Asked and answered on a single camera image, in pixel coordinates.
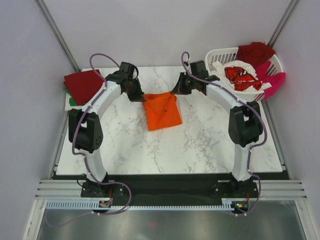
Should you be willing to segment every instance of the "cable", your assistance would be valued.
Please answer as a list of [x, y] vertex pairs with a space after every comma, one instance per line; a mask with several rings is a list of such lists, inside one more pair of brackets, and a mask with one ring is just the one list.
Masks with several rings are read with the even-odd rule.
[[181, 63], [182, 63], [182, 66], [183, 66], [185, 72], [186, 72], [191, 78], [193, 78], [193, 79], [195, 79], [195, 80], [198, 80], [198, 81], [200, 81], [200, 82], [203, 82], [203, 83], [205, 83], [205, 84], [211, 84], [211, 85], [213, 85], [213, 86], [216, 86], [216, 87], [218, 87], [218, 88], [221, 88], [223, 91], [225, 91], [226, 93], [228, 93], [228, 94], [229, 94], [233, 99], [235, 99], [237, 102], [239, 102], [239, 103], [242, 104], [243, 106], [245, 106], [245, 107], [247, 107], [248, 109], [250, 109], [250, 110], [254, 113], [254, 115], [258, 118], [259, 122], [260, 122], [261, 125], [262, 125], [263, 132], [264, 132], [264, 139], [263, 139], [263, 141], [262, 141], [261, 143], [254, 144], [254, 145], [252, 145], [252, 146], [249, 147], [249, 153], [248, 153], [248, 158], [247, 158], [247, 162], [246, 162], [246, 169], [247, 169], [248, 173], [249, 173], [252, 177], [254, 177], [254, 178], [256, 178], [256, 179], [258, 180], [258, 185], [259, 185], [258, 196], [257, 196], [257, 198], [256, 198], [256, 200], [255, 200], [255, 202], [254, 202], [254, 205], [252, 206], [252, 208], [251, 208], [250, 210], [248, 210], [248, 212], [246, 212], [246, 213], [248, 214], [248, 213], [250, 213], [253, 209], [255, 209], [255, 207], [256, 207], [259, 199], [260, 199], [260, 196], [261, 196], [261, 179], [260, 179], [260, 177], [259, 177], [258, 175], [254, 174], [254, 173], [252, 173], [252, 172], [250, 171], [250, 159], [251, 159], [252, 149], [253, 149], [253, 148], [256, 148], [256, 147], [259, 147], [259, 146], [262, 146], [262, 145], [265, 144], [266, 141], [267, 141], [268, 134], [267, 134], [266, 125], [265, 125], [264, 121], [262, 120], [261, 116], [259, 115], [259, 113], [257, 113], [257, 111], [256, 111], [253, 107], [251, 107], [250, 105], [248, 105], [247, 103], [245, 103], [245, 102], [243, 102], [243, 101], [241, 101], [241, 100], [238, 100], [238, 97], [237, 97], [236, 95], [234, 95], [230, 90], [228, 90], [228, 89], [225, 88], [224, 86], [220, 86], [219, 84], [216, 84], [216, 83], [214, 83], [214, 82], [207, 81], [207, 80], [203, 80], [203, 79], [201, 79], [201, 78], [198, 78], [198, 77], [192, 75], [192, 73], [189, 72], [189, 70], [187, 69], [187, 66], [186, 66], [186, 64], [185, 64], [185, 62], [184, 62], [184, 56], [185, 56], [185, 54], [187, 54], [187, 58], [188, 58], [188, 59], [190, 58], [190, 54], [189, 54], [187, 51], [184, 51], [184, 52], [182, 53], [182, 55], [181, 55]]
[[136, 66], [134, 66], [134, 69], [135, 69], [135, 72], [136, 72], [136, 76], [135, 76], [134, 79], [137, 79], [138, 76], [139, 76], [139, 70], [138, 70], [138, 68]]
[[[90, 67], [91, 67], [92, 70], [95, 72], [95, 74], [97, 74], [97, 75], [104, 81], [104, 86], [107, 87], [107, 80], [106, 80], [98, 71], [96, 71], [96, 69], [94, 68], [94, 66], [93, 66], [93, 64], [92, 64], [92, 58], [93, 58], [94, 56], [104, 56], [104, 57], [110, 59], [112, 62], [114, 62], [114, 64], [115, 64], [118, 68], [120, 68], [120, 66], [119, 66], [119, 64], [118, 64], [115, 60], [113, 60], [111, 57], [109, 57], [108, 55], [105, 55], [105, 54], [103, 54], [103, 53], [95, 53], [95, 54], [93, 54], [93, 55], [90, 57], [90, 59], [89, 59]], [[72, 150], [72, 153], [73, 153], [74, 155], [76, 155], [76, 156], [77, 156], [77, 155], [84, 156], [84, 164], [85, 164], [85, 167], [86, 167], [88, 173], [91, 175], [92, 179], [93, 179], [94, 181], [96, 181], [98, 184], [100, 184], [100, 185], [114, 185], [114, 184], [115, 184], [115, 185], [121, 185], [121, 186], [124, 186], [124, 187], [128, 190], [128, 192], [129, 192], [129, 200], [128, 200], [128, 202], [125, 204], [125, 206], [124, 206], [123, 208], [121, 208], [121, 209], [119, 209], [119, 210], [117, 210], [117, 211], [113, 211], [113, 212], [97, 213], [98, 215], [114, 215], [114, 214], [119, 214], [119, 213], [124, 212], [124, 211], [126, 210], [126, 208], [129, 206], [129, 204], [130, 204], [130, 202], [131, 202], [131, 198], [132, 198], [132, 193], [131, 193], [130, 188], [129, 188], [125, 183], [123, 183], [123, 182], [117, 182], [117, 181], [115, 181], [115, 182], [100, 182], [100, 181], [94, 176], [94, 174], [91, 172], [91, 170], [90, 170], [90, 168], [89, 168], [87, 155], [86, 155], [85, 153], [83, 153], [83, 152], [76, 152], [76, 151], [75, 151], [75, 149], [76, 149], [76, 139], [77, 139], [77, 135], [78, 135], [79, 129], [80, 129], [80, 127], [81, 127], [81, 123], [82, 123], [82, 121], [84, 120], [84, 118], [85, 118], [86, 114], [88, 113], [88, 111], [90, 110], [91, 106], [93, 106], [93, 105], [95, 104], [95, 102], [101, 97], [101, 95], [102, 95], [104, 92], [105, 92], [105, 90], [102, 89], [102, 90], [100, 91], [100, 93], [92, 100], [92, 102], [90, 103], [90, 105], [84, 110], [83, 114], [81, 115], [81, 117], [80, 117], [80, 119], [79, 119], [79, 122], [78, 122], [78, 124], [77, 124], [77, 126], [76, 126], [75, 132], [74, 132], [74, 136], [73, 136], [73, 140], [72, 140], [72, 149], [71, 149], [71, 150]], [[75, 217], [75, 218], [73, 218], [73, 219], [71, 219], [71, 220], [63, 223], [63, 224], [60, 224], [60, 225], [52, 225], [51, 223], [49, 223], [49, 222], [48, 222], [48, 219], [47, 219], [47, 215], [45, 215], [44, 219], [45, 219], [46, 224], [47, 224], [49, 227], [57, 229], [57, 228], [62, 228], [62, 227], [64, 227], [65, 225], [67, 225], [67, 224], [69, 224], [69, 223], [72, 223], [73, 221], [75, 221], [75, 220], [77, 220], [77, 219], [79, 219], [79, 218], [82, 218], [83, 216], [86, 216], [86, 215], [91, 214], [91, 213], [92, 213], [92, 211], [90, 211], [90, 212], [85, 212], [85, 213], [83, 213], [83, 214], [81, 214], [81, 215], [79, 215], [79, 216], [77, 216], [77, 217]]]
[[244, 204], [247, 204], [249, 202], [249, 199], [250, 199], [249, 193], [246, 192], [246, 201], [245, 201]]
[[237, 209], [239, 210], [239, 211], [241, 211], [241, 212], [243, 212], [243, 213], [247, 213], [248, 211], [249, 211], [249, 209], [250, 209], [250, 202], [248, 201], [248, 210], [247, 211], [243, 211], [242, 209], [240, 209], [240, 207], [237, 207]]
[[83, 186], [79, 183], [79, 179], [76, 180], [76, 183], [77, 183], [81, 188], [83, 187]]

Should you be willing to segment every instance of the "white plastic basket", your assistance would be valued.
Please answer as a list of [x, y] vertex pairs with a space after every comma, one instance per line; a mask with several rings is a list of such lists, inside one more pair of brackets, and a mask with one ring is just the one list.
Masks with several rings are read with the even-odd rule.
[[[230, 47], [230, 48], [220, 48], [209, 51], [205, 56], [205, 67], [208, 70], [209, 74], [214, 70], [212, 63], [219, 61], [222, 64], [231, 62], [236, 60], [238, 47]], [[270, 67], [268, 68], [267, 75], [273, 76], [277, 73], [283, 73], [284, 69], [279, 61], [277, 55], [273, 55], [269, 61], [271, 62]], [[260, 101], [265, 97], [265, 92], [263, 90], [255, 91], [255, 92], [245, 92], [245, 91], [235, 91], [234, 89], [230, 89], [230, 87], [225, 86], [230, 91], [232, 91], [235, 95], [240, 98], [251, 101]]]

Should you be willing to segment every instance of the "pink cloth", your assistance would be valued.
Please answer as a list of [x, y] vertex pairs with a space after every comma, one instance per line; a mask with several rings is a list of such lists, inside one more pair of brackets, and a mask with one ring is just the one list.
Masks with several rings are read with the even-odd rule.
[[261, 64], [260, 66], [257, 66], [255, 68], [255, 73], [256, 73], [256, 77], [259, 80], [263, 80], [265, 78], [265, 76], [267, 75], [267, 71], [268, 68], [270, 67], [271, 62], [270, 61], [266, 61], [265, 63]]
[[266, 102], [273, 94], [275, 94], [280, 86], [283, 84], [286, 74], [279, 72], [276, 75], [268, 76], [267, 71], [270, 67], [271, 62], [266, 61], [265, 63], [255, 68], [256, 77], [262, 81], [263, 84], [270, 83], [272, 86], [264, 90], [264, 101]]
[[266, 102], [268, 98], [270, 98], [276, 91], [280, 88], [280, 86], [285, 81], [286, 74], [284, 72], [279, 72], [273, 76], [265, 76], [262, 79], [263, 83], [270, 83], [272, 87], [269, 87], [264, 90], [264, 101]]

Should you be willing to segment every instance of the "clothing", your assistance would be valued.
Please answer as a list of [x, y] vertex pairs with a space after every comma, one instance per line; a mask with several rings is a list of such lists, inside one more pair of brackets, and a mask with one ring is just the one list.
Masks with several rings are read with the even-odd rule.
[[267, 75], [268, 68], [270, 67], [271, 62], [266, 61], [265, 63], [261, 64], [260, 66], [257, 66], [255, 68], [256, 77], [260, 79], [261, 81], [265, 78]]
[[239, 46], [237, 60], [252, 65], [254, 68], [265, 63], [275, 54], [275, 50], [262, 42], [253, 42], [249, 45]]
[[264, 101], [266, 102], [268, 98], [270, 98], [273, 94], [277, 92], [277, 90], [280, 88], [280, 86], [285, 81], [286, 74], [284, 72], [279, 72], [276, 75], [273, 76], [265, 76], [263, 78], [264, 83], [269, 83], [272, 85], [272, 87], [264, 90]]
[[215, 68], [215, 70], [211, 71], [211, 75], [216, 75], [219, 77], [222, 84], [231, 90], [256, 92], [271, 87], [270, 83], [265, 84], [261, 81], [261, 79], [257, 78], [255, 69], [246, 62], [235, 60], [222, 65], [219, 61], [216, 61], [212, 63], [212, 66]]
[[149, 131], [182, 124], [176, 104], [177, 97], [171, 91], [160, 94], [145, 94], [143, 107]]
[[93, 70], [64, 76], [64, 85], [78, 106], [89, 102], [99, 91], [103, 82]]
[[255, 79], [250, 73], [239, 66], [227, 66], [224, 68], [225, 76], [230, 83], [234, 84], [234, 90], [243, 91], [254, 87], [257, 91], [261, 88], [262, 82]]

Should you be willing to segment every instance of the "marble table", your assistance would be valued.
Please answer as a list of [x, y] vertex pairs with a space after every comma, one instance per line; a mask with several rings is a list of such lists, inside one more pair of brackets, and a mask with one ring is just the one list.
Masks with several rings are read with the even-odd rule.
[[[100, 68], [103, 76], [116, 68]], [[183, 72], [181, 66], [139, 67], [139, 80], [146, 94], [168, 92]], [[177, 106], [182, 125], [148, 131], [140, 102], [130, 102], [124, 93], [101, 118], [104, 134], [100, 147], [105, 170], [109, 174], [192, 174], [229, 173], [234, 164], [234, 143], [228, 134], [229, 114], [211, 98], [194, 90], [178, 95]], [[262, 106], [262, 119], [268, 139], [253, 150], [251, 170], [281, 172], [270, 129]], [[64, 139], [57, 175], [86, 172], [82, 156], [71, 152], [68, 133]]]

